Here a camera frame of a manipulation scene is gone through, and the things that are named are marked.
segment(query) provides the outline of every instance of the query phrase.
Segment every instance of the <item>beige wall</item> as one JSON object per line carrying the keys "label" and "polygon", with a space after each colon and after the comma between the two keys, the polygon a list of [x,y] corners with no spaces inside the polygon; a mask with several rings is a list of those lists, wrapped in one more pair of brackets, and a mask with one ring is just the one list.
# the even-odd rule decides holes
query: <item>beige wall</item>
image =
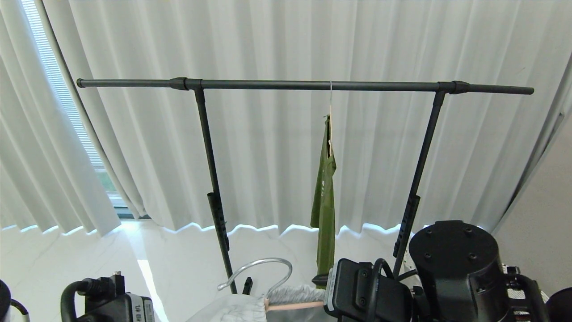
{"label": "beige wall", "polygon": [[572,286],[572,121],[567,118],[495,232],[500,256],[548,295]]}

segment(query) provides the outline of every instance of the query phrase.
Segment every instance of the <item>white fabric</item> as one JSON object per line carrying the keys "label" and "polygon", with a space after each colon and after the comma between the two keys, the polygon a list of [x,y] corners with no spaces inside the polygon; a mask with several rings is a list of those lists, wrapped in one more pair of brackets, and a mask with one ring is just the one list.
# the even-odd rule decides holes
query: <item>white fabric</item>
{"label": "white fabric", "polygon": [[[572,52],[570,1],[43,1],[73,78],[443,81],[532,96],[448,96],[417,227],[491,230]],[[212,225],[196,102],[173,89],[79,89],[136,215]],[[336,224],[400,223],[432,94],[334,92]],[[228,229],[308,225],[328,92],[206,91]]]}
{"label": "white fabric", "polygon": [[[262,296],[230,294],[193,315],[187,322],[325,322],[337,319],[327,315],[323,307],[284,311],[265,311]],[[324,300],[324,290],[308,285],[281,286],[268,294],[270,305],[295,304]]]}
{"label": "white fabric", "polygon": [[0,1],[0,226],[119,225],[48,83],[20,1]]}

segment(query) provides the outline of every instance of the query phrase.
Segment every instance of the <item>black garment rack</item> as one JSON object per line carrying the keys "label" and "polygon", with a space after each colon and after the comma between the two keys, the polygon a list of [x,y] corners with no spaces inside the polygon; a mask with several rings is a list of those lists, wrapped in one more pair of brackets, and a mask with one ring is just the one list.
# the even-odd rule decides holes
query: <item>black garment rack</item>
{"label": "black garment rack", "polygon": [[[409,236],[415,220],[415,214],[419,206],[420,196],[417,195],[419,182],[427,160],[429,146],[431,139],[435,132],[437,118],[443,100],[446,94],[461,94],[467,92],[476,93],[504,93],[504,94],[520,94],[531,95],[534,93],[534,88],[530,87],[516,87],[516,86],[501,86],[501,85],[475,85],[463,81],[443,81],[435,83],[399,83],[399,82],[373,82],[373,81],[279,81],[279,80],[203,80],[200,78],[186,78],[177,77],[169,80],[84,80],[79,78],[77,85],[80,88],[84,87],[160,87],[160,88],[173,88],[182,91],[194,91],[195,99],[198,105],[198,115],[201,121],[202,136],[205,142],[206,160],[209,165],[210,181],[212,183],[213,191],[207,194],[210,204],[210,210],[216,229],[219,246],[223,255],[224,267],[227,271],[227,276],[230,277],[233,273],[231,260],[228,251],[230,245],[228,242],[227,229],[225,226],[223,204],[220,198],[219,179],[216,173],[215,156],[213,154],[213,146],[210,139],[209,122],[206,116],[205,105],[205,89],[285,89],[290,91],[392,91],[392,92],[435,92],[433,99],[433,107],[429,117],[427,130],[421,146],[419,160],[413,175],[411,183],[411,190],[407,198],[405,212],[399,229],[399,235],[395,242],[393,256],[396,258],[395,266],[393,269],[394,276],[399,276],[399,271],[405,255]],[[236,294],[236,285],[232,282],[232,293]]]}

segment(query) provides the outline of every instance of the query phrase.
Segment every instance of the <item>silver metal hook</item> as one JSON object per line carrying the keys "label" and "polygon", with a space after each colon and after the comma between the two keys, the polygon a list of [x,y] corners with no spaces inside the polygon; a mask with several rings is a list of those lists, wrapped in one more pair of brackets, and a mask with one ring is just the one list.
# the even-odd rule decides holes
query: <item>silver metal hook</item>
{"label": "silver metal hook", "polygon": [[272,292],[273,290],[275,290],[276,288],[278,288],[280,285],[284,284],[289,278],[290,275],[292,275],[292,263],[290,263],[289,261],[283,259],[283,258],[279,258],[279,257],[269,257],[269,258],[263,258],[261,260],[256,260],[256,261],[252,261],[244,266],[242,266],[241,268],[239,268],[238,270],[236,270],[234,272],[234,274],[232,274],[232,276],[230,276],[230,278],[228,278],[228,281],[222,284],[219,284],[217,286],[218,290],[222,290],[224,288],[226,288],[227,286],[229,286],[235,279],[236,277],[242,273],[243,271],[256,266],[256,265],[260,265],[260,264],[266,264],[266,263],[271,263],[271,262],[278,262],[278,263],[282,263],[284,265],[286,265],[288,267],[288,274],[286,274],[286,276],[284,276],[284,278],[282,278],[278,283],[276,283],[273,287],[268,289],[268,292],[266,294],[270,294],[270,292]]}

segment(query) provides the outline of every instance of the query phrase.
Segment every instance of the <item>white floor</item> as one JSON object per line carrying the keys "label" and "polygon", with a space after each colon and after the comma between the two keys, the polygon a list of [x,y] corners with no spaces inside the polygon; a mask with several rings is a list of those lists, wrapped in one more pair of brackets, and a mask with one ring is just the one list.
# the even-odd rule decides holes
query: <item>white floor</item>
{"label": "white floor", "polygon": [[[383,257],[392,263],[397,233],[397,228],[384,231],[367,225],[360,234],[342,229],[336,257],[370,262]],[[273,227],[239,227],[229,238],[234,269],[259,258],[282,257],[294,268],[287,285],[311,284],[316,274],[316,229],[290,227],[279,235]],[[226,274],[213,227],[190,225],[174,233],[152,221],[125,221],[105,237],[81,229],[69,235],[58,229],[42,234],[38,229],[11,228],[0,233],[0,278],[12,297],[28,308],[32,322],[60,321],[59,296],[67,284],[110,276],[116,270],[125,276],[128,292],[153,299],[161,322],[185,321],[230,293],[216,289]],[[281,264],[256,266],[239,276],[237,288],[240,292],[250,276],[252,294],[262,294],[285,272]],[[79,296],[76,303],[80,315],[84,309]]]}

